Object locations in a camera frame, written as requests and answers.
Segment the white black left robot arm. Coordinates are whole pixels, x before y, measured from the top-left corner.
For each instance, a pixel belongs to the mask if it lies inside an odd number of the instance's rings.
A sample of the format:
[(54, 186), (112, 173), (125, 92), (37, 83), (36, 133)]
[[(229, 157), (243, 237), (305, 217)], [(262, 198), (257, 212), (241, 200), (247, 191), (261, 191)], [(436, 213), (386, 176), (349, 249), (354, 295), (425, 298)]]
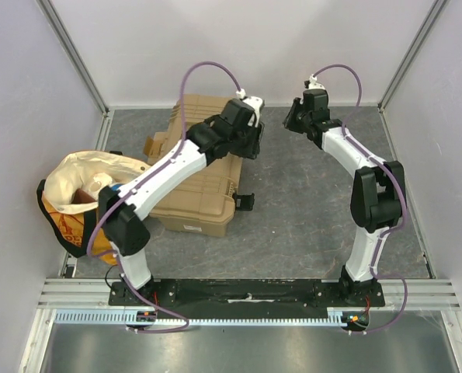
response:
[(111, 243), (124, 280), (126, 296), (145, 305), (153, 295), (145, 246), (151, 238), (144, 225), (153, 207), (193, 174), (232, 154), (255, 159), (263, 125), (263, 99), (230, 99), (221, 113), (194, 124), (162, 159), (117, 190), (107, 186), (99, 193), (99, 227)]

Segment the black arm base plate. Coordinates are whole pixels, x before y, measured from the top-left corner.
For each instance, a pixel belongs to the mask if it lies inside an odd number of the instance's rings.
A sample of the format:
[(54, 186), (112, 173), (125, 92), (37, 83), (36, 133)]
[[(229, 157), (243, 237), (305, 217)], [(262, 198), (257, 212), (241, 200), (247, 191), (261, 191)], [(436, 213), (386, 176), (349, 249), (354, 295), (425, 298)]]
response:
[(157, 279), (140, 289), (151, 302), (171, 306), (196, 303), (231, 304), (250, 301), (301, 303), (319, 307), (383, 307), (377, 281), (347, 288), (338, 281), (321, 279)]

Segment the tan plastic toolbox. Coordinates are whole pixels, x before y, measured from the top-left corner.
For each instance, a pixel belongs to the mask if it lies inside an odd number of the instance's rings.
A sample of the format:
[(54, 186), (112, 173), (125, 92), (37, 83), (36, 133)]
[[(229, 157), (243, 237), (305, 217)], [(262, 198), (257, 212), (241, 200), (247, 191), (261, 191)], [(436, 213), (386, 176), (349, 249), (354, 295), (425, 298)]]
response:
[[(173, 107), (164, 156), (194, 124), (222, 112), (230, 97), (189, 94)], [(237, 210), (250, 211), (253, 195), (238, 195), (244, 159), (229, 154), (179, 184), (151, 210), (165, 228), (223, 237)]]

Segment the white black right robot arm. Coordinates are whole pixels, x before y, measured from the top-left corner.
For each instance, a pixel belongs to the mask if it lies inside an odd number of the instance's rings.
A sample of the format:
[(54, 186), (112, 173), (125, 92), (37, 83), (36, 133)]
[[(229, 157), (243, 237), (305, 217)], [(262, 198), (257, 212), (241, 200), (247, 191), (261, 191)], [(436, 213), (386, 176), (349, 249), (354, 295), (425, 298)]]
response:
[(283, 125), (306, 134), (353, 178), (350, 212), (356, 236), (335, 292), (349, 306), (365, 305), (367, 299), (380, 301), (380, 255), (391, 230), (406, 215), (403, 165), (376, 156), (350, 134), (342, 121), (332, 119), (328, 93), (322, 87), (305, 89), (301, 98), (295, 98)]

